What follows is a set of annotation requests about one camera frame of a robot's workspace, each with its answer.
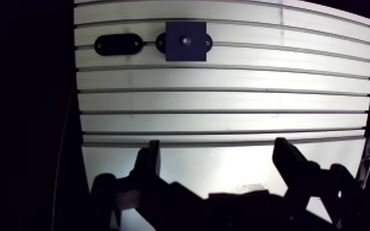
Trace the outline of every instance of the white slotted panel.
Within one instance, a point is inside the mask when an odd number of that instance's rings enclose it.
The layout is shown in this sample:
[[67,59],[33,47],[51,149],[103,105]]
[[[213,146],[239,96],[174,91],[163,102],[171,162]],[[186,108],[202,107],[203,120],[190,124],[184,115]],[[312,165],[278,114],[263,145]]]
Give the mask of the white slotted panel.
[[283,5],[298,7],[300,9],[312,10],[314,12],[321,12],[328,15],[334,15],[341,18],[346,18],[362,24],[370,26],[370,19],[360,15],[352,14],[343,10],[338,10],[323,5],[314,4],[312,2],[298,1],[298,0],[282,0]]
[[150,139],[159,140],[162,143],[226,143],[273,141],[277,137],[284,137],[286,139],[318,139],[363,135],[364,130],[345,130],[233,135],[84,135],[83,140],[87,143],[105,142],[147,144]]
[[81,115],[84,131],[253,131],[350,128],[366,114],[128,114]]
[[199,18],[295,26],[370,42],[370,28],[297,10],[243,2],[133,1],[75,8],[75,24],[149,18]]
[[92,66],[115,65],[242,65],[263,66],[270,68],[294,68],[314,71],[338,72],[359,76],[370,76],[370,63],[348,60],[345,58],[328,57],[309,53],[254,49],[246,47],[213,47],[207,53],[207,62],[166,62],[165,57],[156,47],[143,47],[136,55],[128,57],[102,57],[93,49],[76,51],[76,66],[86,68]]
[[322,15],[283,10],[283,23],[286,26],[313,29],[370,42],[370,28]]
[[369,109],[368,97],[255,92],[133,92],[79,94],[81,111],[261,111]]
[[149,18],[201,18],[279,24],[279,13],[280,9],[276,7],[253,6],[241,2],[131,1],[76,7],[74,23],[78,25]]
[[[296,144],[307,159],[322,168],[341,163],[354,176],[363,146],[364,139]],[[167,182],[179,182],[204,198],[210,192],[230,192],[247,184],[262,184],[270,193],[283,195],[286,185],[272,163],[273,149],[273,146],[162,148],[160,176]],[[91,187],[100,173],[113,173],[118,178],[128,175],[139,149],[83,147],[82,150]],[[326,216],[320,207],[308,209]]]
[[[355,175],[369,106],[370,19],[307,2],[261,2],[76,6],[85,145],[139,147],[159,139],[161,177],[201,197],[246,184],[283,195],[286,186],[269,145],[280,136],[322,168],[341,163]],[[166,62],[154,44],[122,57],[101,57],[91,49],[103,34],[136,33],[154,42],[173,18],[207,22],[214,41],[207,62]],[[89,186],[100,173],[126,176],[137,152],[83,147]],[[308,209],[328,219],[318,204]],[[136,211],[122,217],[124,231],[152,230]]]
[[370,93],[370,80],[279,71],[133,69],[77,73],[79,90],[154,88],[284,89]]
[[[144,41],[155,41],[158,35],[165,32],[165,23],[104,25],[76,28],[74,32],[75,45],[93,45],[96,38],[109,33],[135,33]],[[214,39],[214,43],[280,45],[370,59],[370,45],[289,29],[207,23],[207,33]]]
[[[96,2],[96,1],[101,1],[101,0],[74,0],[74,3],[80,4],[80,3]],[[260,2],[260,3],[265,2],[265,3],[276,4],[276,5],[271,5],[275,7],[289,6],[289,7],[295,7],[299,10],[301,9],[312,10],[314,12],[321,12],[321,13],[327,14],[328,17],[330,15],[333,15],[335,17],[346,18],[346,19],[370,26],[370,19],[368,18],[364,18],[356,14],[351,14],[343,10],[338,10],[335,8],[314,4],[311,2],[298,1],[298,0],[255,0],[255,1],[250,1],[250,2],[254,4],[257,2]]]

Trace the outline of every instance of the cable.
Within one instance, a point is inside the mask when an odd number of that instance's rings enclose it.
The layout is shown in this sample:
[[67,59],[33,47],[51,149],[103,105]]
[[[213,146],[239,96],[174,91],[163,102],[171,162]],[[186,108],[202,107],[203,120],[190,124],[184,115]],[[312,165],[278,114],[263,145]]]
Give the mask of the cable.
[[66,123],[68,121],[69,108],[70,108],[70,103],[72,101],[72,95],[73,95],[73,91],[74,91],[74,86],[75,85],[76,85],[76,80],[73,81],[72,89],[70,90],[68,105],[67,105],[66,114],[65,114],[65,121],[63,122],[63,129],[62,129],[62,132],[61,132],[59,153],[58,153],[58,156],[57,156],[57,166],[56,166],[56,175],[55,175],[55,187],[53,189],[52,226],[50,228],[51,231],[53,231],[54,230],[54,227],[55,227],[56,192],[57,192],[57,179],[58,179],[58,175],[59,175],[60,159],[61,159],[61,149],[62,149],[62,146],[63,146],[63,140],[65,138]]

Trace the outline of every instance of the bolt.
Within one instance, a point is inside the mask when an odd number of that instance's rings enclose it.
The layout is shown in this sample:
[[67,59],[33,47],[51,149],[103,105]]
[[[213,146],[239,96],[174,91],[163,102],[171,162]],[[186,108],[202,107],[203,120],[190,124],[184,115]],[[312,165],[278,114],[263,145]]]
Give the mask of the bolt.
[[190,45],[192,41],[190,37],[183,37],[181,42],[183,45]]

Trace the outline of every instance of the black mechanical part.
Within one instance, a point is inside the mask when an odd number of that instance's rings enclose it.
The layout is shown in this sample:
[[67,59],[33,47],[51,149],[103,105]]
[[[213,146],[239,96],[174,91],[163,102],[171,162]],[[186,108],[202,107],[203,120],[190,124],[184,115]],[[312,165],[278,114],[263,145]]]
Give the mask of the black mechanical part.
[[95,51],[102,56],[134,55],[142,50],[144,42],[137,34],[107,34],[95,41]]
[[275,140],[273,162],[288,186],[284,198],[295,209],[305,209],[310,197],[320,197],[338,229],[370,230],[370,198],[344,166],[322,170],[283,138]]
[[[158,35],[158,37],[156,38],[155,44],[156,44],[156,48],[159,50],[160,53],[166,53],[167,52],[167,48],[166,48],[167,34],[162,33]],[[207,38],[205,39],[205,45],[206,45],[205,52],[209,52],[213,46],[213,41],[212,41],[211,36],[209,36],[209,34],[207,34]]]
[[167,22],[155,43],[167,61],[206,61],[213,45],[205,22]]
[[[203,200],[181,184],[159,178],[159,142],[151,141],[139,151],[126,178],[96,177],[92,187],[96,226],[106,230],[112,211],[120,214],[135,208],[158,231],[370,230],[368,198],[343,166],[321,170],[283,138],[275,141],[273,161],[288,186],[284,197],[262,190],[211,194]],[[310,196],[321,197],[333,224],[305,209]]]

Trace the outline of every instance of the dark background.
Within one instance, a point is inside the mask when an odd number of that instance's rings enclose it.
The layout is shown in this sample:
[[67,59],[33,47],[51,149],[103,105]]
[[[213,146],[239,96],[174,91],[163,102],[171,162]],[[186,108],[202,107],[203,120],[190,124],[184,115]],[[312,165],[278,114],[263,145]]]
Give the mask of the dark background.
[[[370,18],[370,0],[313,2]],[[89,228],[73,7],[0,0],[0,230],[51,230],[54,200],[55,230]]]

